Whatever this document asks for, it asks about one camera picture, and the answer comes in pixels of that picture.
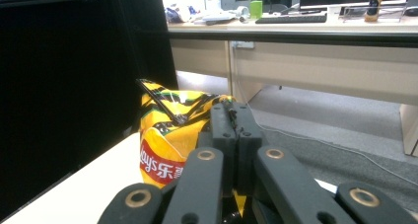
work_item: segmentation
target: yellow chip bag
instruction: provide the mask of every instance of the yellow chip bag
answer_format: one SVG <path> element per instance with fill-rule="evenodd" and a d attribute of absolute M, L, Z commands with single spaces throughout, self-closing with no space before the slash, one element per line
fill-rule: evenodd
<path fill-rule="evenodd" d="M 138 79 L 141 99 L 140 170 L 144 183 L 163 187 L 181 175 L 200 131 L 210 129 L 210 109 L 231 96 L 172 91 Z"/>

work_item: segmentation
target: red logo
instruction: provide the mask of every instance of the red logo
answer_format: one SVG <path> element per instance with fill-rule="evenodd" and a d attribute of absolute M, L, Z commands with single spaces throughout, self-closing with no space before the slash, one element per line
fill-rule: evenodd
<path fill-rule="evenodd" d="M 185 162 L 175 162 L 158 156 L 143 139 L 141 144 L 141 170 L 145 171 L 154 181 L 168 184 L 181 175 Z"/>

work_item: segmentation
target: chair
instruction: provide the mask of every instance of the chair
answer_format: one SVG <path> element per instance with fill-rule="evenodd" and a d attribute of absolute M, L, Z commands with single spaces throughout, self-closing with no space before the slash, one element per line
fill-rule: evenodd
<path fill-rule="evenodd" d="M 287 8 L 288 7 L 283 4 L 270 4 L 270 5 L 264 5 L 262 8 L 262 12 L 272 14 L 274 12 L 282 12 L 283 10 L 286 10 Z"/>

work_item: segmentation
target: office desk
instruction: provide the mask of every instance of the office desk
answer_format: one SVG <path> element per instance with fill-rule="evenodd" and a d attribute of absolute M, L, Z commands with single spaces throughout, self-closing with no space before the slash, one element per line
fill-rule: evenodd
<path fill-rule="evenodd" d="M 228 78 L 231 94 L 240 101 L 238 82 L 247 99 L 263 84 L 273 84 L 412 107 L 401 116 L 414 116 L 402 124 L 405 153 L 413 152 L 418 139 L 416 17 L 400 23 L 187 23 L 169 25 L 169 34 L 177 70 Z M 236 40 L 254 41 L 254 48 L 236 48 Z"/>

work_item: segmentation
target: green cup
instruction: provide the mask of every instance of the green cup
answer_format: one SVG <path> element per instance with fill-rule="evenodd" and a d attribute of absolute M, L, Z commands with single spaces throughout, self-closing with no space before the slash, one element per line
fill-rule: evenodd
<path fill-rule="evenodd" d="M 254 0 L 249 3 L 249 17 L 251 19 L 260 19 L 262 16 L 262 1 Z"/>

